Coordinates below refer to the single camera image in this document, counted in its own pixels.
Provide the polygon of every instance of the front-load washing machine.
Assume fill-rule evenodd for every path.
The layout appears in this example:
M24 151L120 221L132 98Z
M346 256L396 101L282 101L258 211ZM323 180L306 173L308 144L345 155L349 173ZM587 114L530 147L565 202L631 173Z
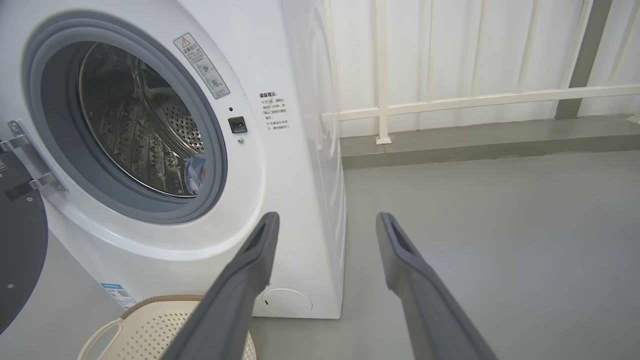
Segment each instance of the front-load washing machine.
M0 4L0 138L51 232L123 307L206 292L277 211L253 314L340 317L346 201L325 15L322 0ZM24 189L5 196L26 201Z

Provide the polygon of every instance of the warning label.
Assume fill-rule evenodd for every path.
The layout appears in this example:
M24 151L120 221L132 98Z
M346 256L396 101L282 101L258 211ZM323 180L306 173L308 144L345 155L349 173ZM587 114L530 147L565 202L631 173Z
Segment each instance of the warning label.
M262 114L268 130L289 128L289 117L284 116L287 113L284 97L279 96L275 91L261 92L260 102L262 103Z
M127 293L122 286L118 284L100 284L102 287L116 300L125 310L129 309L138 302Z
M211 63L209 57L202 51L196 40L193 40L191 34L186 33L175 39L173 43L198 71L198 74L207 84L214 98L219 99L230 93L227 84L222 80L213 63Z

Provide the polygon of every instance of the stainless steel drum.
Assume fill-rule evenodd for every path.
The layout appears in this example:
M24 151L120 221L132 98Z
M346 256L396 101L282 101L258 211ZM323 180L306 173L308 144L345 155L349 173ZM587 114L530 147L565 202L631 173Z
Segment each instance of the stainless steel drum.
M205 151L193 117L171 86L140 59L96 43L81 63L79 99L102 150L144 186L194 197L185 160Z

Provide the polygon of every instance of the laundry basket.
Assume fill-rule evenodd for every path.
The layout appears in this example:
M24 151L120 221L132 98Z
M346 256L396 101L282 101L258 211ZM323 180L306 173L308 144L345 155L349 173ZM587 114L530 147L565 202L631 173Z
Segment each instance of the laundry basket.
M201 299L201 295L168 295L139 302L96 331L84 344L78 360L84 360L100 336L114 326L118 327L118 332L98 360L160 359ZM243 360L256 360L253 340L248 333Z

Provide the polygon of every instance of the white railing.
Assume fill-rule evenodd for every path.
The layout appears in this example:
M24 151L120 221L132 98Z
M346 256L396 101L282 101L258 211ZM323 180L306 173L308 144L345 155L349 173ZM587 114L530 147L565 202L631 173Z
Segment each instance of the white railing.
M486 2L489 0L481 0L480 7L480 21L476 40L476 53L474 58L474 66L471 79L470 97L459 97L454 99L440 99L431 100L433 95L433 44L435 41L435 22L437 17L435 16L435 8L438 6L438 0L431 1L431 31L428 50L428 74L427 74L427 94L426 101L413 102L410 104L398 104L389 105L388 103L388 86L387 86L387 0L376 0L376 57L377 57L377 77L378 77L378 106L374 108L365 108L357 110L343 110L339 112L338 121L364 119L369 117L378 117L379 121L379 135L376 139L377 144L391 143L391 139L388 133L387 120L389 115L400 115L409 113L421 113L425 111L435 110L447 110L456 108L471 108L475 106L489 106L500 104L514 104L519 102L534 102L534 101L550 101L550 100L562 100L562 99L581 99L588 97L603 97L603 96L618 96L618 95L638 95L640 94L640 83L629 85L614 85L613 80L616 78L620 69L621 59L624 57L628 47L628 40L630 34L632 34L636 24L638 23L638 17L640 15L640 0L636 0L632 13L630 14L627 22L625 32L623 34L620 46L616 53L614 63L609 73L609 82L607 86L584 86L577 88L569 88L569 84L572 78L573 70L575 68L578 54L580 52L580 46L582 44L582 38L586 30L589 14L591 13L591 7L593 0L584 0L582 5L582 11L580 13L580 19L578 21L577 36L572 43L572 52L569 64L566 66L566 70L563 74L560 88L541 91L523 91L524 77L527 72L529 60L531 59L531 50L534 38L536 36L538 28L538 14L540 12L540 0L534 0L531 17L529 19L529 28L527 30L527 37L525 40L524 53L522 61L520 63L520 71L518 73L518 80L516 82L515 92L509 94L494 94L494 95L482 95L476 96L476 78L477 78L477 66L480 52L482 51L482 44L484 40L484 27L486 19ZM332 72L337 74L337 63L335 61L335 52L333 51L333 29L330 20L330 11L328 11L328 32L330 34L330 51L332 52ZM334 79L334 86L338 86L338 82Z

